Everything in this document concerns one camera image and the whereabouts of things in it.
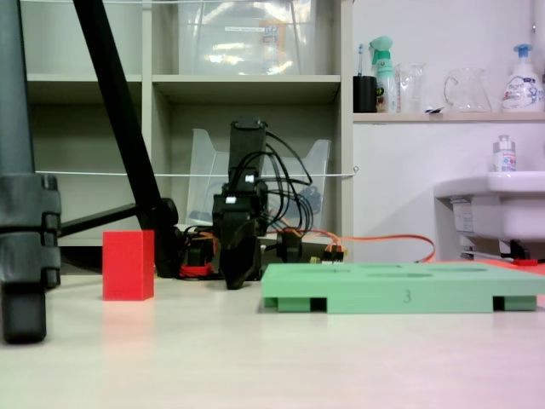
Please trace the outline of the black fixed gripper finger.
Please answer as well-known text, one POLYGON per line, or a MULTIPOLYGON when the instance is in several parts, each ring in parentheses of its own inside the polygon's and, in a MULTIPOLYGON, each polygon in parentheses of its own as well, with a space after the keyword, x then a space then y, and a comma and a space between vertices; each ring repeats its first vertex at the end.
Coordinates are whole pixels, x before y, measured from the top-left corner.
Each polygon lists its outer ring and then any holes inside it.
POLYGON ((248 279, 260 278, 260 268, 256 220, 225 222, 221 227, 221 273, 227 289, 237 290, 248 279))

